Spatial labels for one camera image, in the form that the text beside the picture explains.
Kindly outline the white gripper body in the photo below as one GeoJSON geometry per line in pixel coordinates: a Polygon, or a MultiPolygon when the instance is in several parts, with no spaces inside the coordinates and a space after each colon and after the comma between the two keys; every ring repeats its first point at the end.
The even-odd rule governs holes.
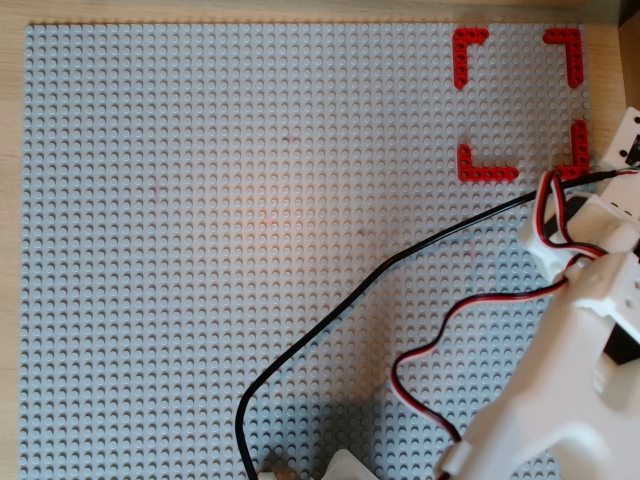
{"type": "Polygon", "coordinates": [[[628,107],[606,153],[598,162],[600,168],[621,170],[639,166],[639,123],[639,111],[628,107]]]}

